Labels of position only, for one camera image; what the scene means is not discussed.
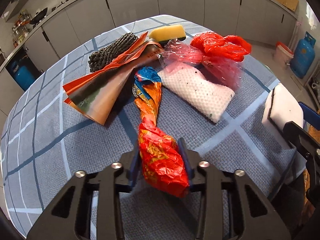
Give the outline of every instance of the metal screw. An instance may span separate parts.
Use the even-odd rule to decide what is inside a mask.
[[[119,169],[119,168],[122,167],[122,164],[121,164],[121,163],[112,163],[112,164],[111,164],[111,167],[112,167],[113,169]]]
[[[75,173],[75,175],[76,175],[76,177],[78,177],[78,178],[82,178],[82,177],[85,175],[85,171],[77,171],[77,172]]]
[[[236,174],[237,176],[239,176],[239,177],[242,177],[242,176],[245,175],[245,171],[243,171],[243,170],[236,170],[236,171],[235,171],[235,174]]]
[[[210,163],[206,162],[206,161],[200,161],[199,162],[199,166],[202,168],[206,168],[209,167]]]

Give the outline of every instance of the dark gray scrubbing cloth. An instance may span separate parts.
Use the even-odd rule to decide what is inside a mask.
[[[134,33],[126,33],[117,39],[114,43],[95,51],[89,56],[90,72],[96,72],[110,64],[112,60],[128,50],[138,39]]]

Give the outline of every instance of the blue checkered tablecloth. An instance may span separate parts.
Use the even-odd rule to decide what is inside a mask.
[[[89,55],[124,33],[141,35],[173,24],[183,25],[186,43],[190,43],[196,33],[208,30],[166,15],[115,28],[63,57],[16,103],[4,125],[1,163],[8,211],[22,235],[27,235],[74,172],[102,170],[119,160],[122,153],[131,151],[137,138],[140,114],[133,100],[120,111],[113,111],[107,124],[101,126],[63,102],[66,95],[62,85],[88,74]],[[241,88],[217,124],[163,88],[157,125],[176,139],[183,137],[190,149],[219,169],[245,170],[268,195],[294,154],[293,150],[282,150],[261,124],[267,95],[278,83],[263,64],[246,56]],[[147,185],[140,175],[133,192],[120,197],[126,239],[194,238],[199,194],[176,199]],[[91,239],[96,239],[97,198],[96,194],[92,204]]]

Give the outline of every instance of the black frying pan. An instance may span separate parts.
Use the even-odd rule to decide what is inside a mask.
[[[38,22],[40,22],[46,16],[47,12],[48,12],[48,8],[43,9],[36,16],[33,17],[33,19],[30,21],[30,24],[35,25]]]

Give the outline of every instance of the yellow sponge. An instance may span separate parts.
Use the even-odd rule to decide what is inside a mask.
[[[149,34],[150,39],[155,39],[163,47],[168,43],[169,40],[177,38],[180,41],[186,39],[186,33],[182,25],[172,25],[156,28]]]

